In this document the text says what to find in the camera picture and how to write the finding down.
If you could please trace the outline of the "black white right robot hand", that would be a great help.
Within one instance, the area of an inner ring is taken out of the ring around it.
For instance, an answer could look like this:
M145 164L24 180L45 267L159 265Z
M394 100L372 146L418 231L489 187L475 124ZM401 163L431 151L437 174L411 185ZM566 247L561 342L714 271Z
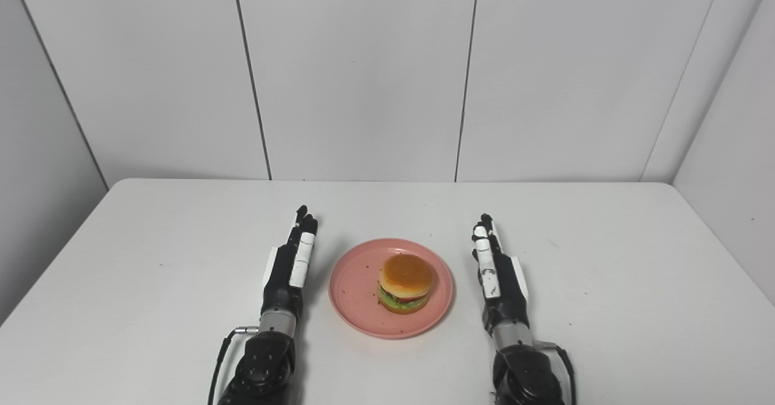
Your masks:
M485 331L494 335L502 324L530 327L525 275L519 261L502 251L490 214L482 214L473 227L472 256L484 297L482 319Z

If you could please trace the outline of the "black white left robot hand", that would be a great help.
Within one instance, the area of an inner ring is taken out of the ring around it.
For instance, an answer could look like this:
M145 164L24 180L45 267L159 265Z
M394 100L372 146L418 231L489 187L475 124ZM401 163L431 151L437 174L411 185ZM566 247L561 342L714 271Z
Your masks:
M261 314L282 312L299 320L303 313L303 288L308 277L318 233L318 220L306 205L296 211L287 242L277 248L263 289Z

